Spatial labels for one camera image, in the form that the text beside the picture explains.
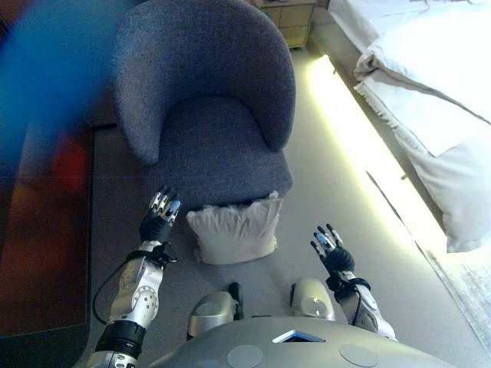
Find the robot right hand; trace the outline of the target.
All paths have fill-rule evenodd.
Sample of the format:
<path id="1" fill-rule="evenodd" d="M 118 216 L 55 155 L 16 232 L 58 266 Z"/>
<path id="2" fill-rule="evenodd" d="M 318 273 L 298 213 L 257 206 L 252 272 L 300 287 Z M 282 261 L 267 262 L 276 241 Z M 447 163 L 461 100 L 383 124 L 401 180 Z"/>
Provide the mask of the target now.
<path id="1" fill-rule="evenodd" d="M 344 248 L 341 236 L 330 224 L 318 226 L 314 238 L 310 245 L 328 273 L 354 270 L 355 262 L 351 253 Z"/>

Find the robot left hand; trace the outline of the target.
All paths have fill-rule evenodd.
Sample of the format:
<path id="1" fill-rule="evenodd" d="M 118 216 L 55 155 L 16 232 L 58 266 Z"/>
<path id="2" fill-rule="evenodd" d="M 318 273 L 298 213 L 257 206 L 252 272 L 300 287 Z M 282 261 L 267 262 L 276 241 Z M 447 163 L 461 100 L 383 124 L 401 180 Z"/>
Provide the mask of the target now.
<path id="1" fill-rule="evenodd" d="M 172 186 L 163 186 L 157 190 L 149 202 L 146 215 L 140 222 L 139 235 L 142 242 L 163 244 L 170 237 L 182 202 Z"/>

